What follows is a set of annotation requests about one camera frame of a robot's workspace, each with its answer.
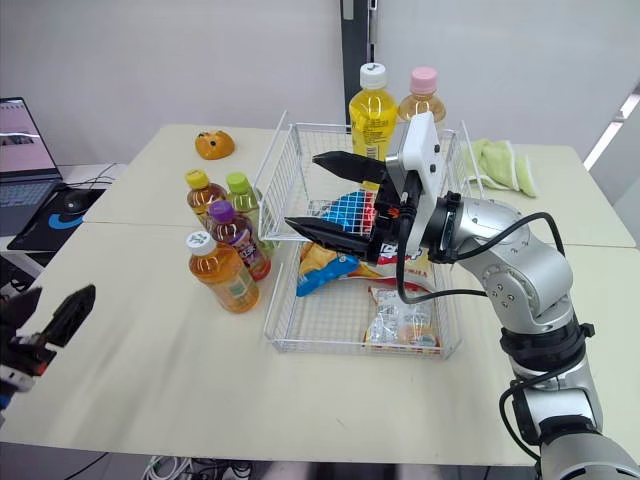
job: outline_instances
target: mouse pad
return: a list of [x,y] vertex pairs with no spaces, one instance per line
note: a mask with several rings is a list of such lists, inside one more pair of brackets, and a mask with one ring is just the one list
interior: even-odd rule
[[[53,197],[48,204],[40,207],[31,221],[16,238],[7,245],[8,250],[43,250],[57,252],[64,242],[82,223],[82,217],[87,212],[76,214],[67,213],[64,209],[64,197],[77,189],[66,188]],[[93,205],[104,193],[102,189],[84,190],[88,192],[88,201]]]

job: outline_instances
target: juice bottle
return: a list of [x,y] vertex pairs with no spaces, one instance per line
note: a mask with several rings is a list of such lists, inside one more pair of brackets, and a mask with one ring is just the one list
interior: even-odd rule
[[271,270],[271,261],[260,250],[251,231],[251,222],[242,215],[236,215],[226,200],[209,205],[211,236],[218,242],[231,245],[242,258],[254,280],[261,280]]
[[258,303],[258,286],[233,248],[202,231],[187,237],[187,248],[191,251],[189,270],[213,290],[220,305],[242,313]]
[[438,72],[432,67],[417,67],[411,72],[409,90],[411,95],[406,97],[398,107],[398,117],[402,122],[408,122],[418,113],[431,112],[436,124],[436,130],[444,128],[444,118],[447,110],[442,100],[435,94],[438,83]]
[[[353,152],[384,162],[396,125],[396,104],[385,90],[387,71],[379,63],[365,63],[360,67],[360,86],[349,102]],[[377,185],[364,182],[368,189]]]
[[227,198],[227,191],[216,183],[211,183],[209,177],[203,170],[193,169],[185,173],[184,178],[191,187],[187,194],[187,203],[196,214],[200,223],[205,228],[209,228],[207,222],[207,211],[209,205],[218,200]]
[[270,240],[260,240],[258,238],[258,225],[260,222],[260,205],[246,175],[234,172],[227,175],[227,185],[229,195],[227,200],[233,205],[233,209],[247,217],[251,221],[254,240],[258,243],[260,250],[271,258],[275,250],[275,245]]

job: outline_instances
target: computer mouse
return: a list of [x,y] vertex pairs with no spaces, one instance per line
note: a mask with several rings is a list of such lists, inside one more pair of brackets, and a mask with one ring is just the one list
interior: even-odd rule
[[91,206],[91,190],[73,190],[64,196],[64,211],[72,215],[86,212]]

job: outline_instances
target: white bottle cap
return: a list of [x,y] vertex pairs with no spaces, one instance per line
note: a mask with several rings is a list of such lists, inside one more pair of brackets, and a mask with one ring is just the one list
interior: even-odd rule
[[213,252],[218,243],[204,230],[193,232],[187,237],[187,248],[196,257],[204,257]]
[[360,67],[360,86],[377,90],[387,86],[387,69],[381,63],[365,63]]

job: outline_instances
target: table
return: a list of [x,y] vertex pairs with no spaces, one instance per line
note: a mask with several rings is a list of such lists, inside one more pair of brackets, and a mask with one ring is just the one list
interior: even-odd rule
[[[95,165],[58,165],[60,174],[65,183],[72,184],[76,182],[84,182],[89,178],[100,175],[101,172],[108,169],[105,175],[112,178],[118,178],[126,169],[126,165],[121,163],[113,164],[95,164]],[[90,188],[91,184],[76,185],[74,188]],[[105,184],[97,184],[97,188],[105,188]],[[13,263],[23,272],[33,278],[36,278],[43,270],[42,265],[33,260],[28,254],[36,253],[31,250],[9,250],[7,246],[13,241],[15,235],[7,235],[0,237],[0,255],[6,260]]]
[[[203,160],[193,141],[203,130],[223,129],[236,151],[221,160]],[[252,179],[273,138],[273,130],[198,125],[167,125],[140,152],[108,195],[85,216],[87,222],[197,227],[186,204],[184,173],[205,170],[212,181],[226,187],[226,175],[242,171]],[[509,202],[523,213],[550,212],[568,245],[633,247],[635,242],[571,147],[520,145],[529,155],[541,190],[537,199],[517,192],[486,190],[488,198]],[[531,224],[545,242],[553,237],[544,222]]]
[[[275,276],[261,282],[252,312],[222,311],[186,267],[191,230],[76,231],[38,278],[44,290],[27,327],[42,328],[89,282],[94,310],[34,389],[14,397],[0,440],[221,458],[531,464],[499,419],[512,374],[486,299],[460,297],[464,341],[444,362],[281,354],[262,334]],[[640,252],[568,246],[567,254],[577,314],[597,330],[589,356],[605,433],[640,458],[640,323],[630,318]]]

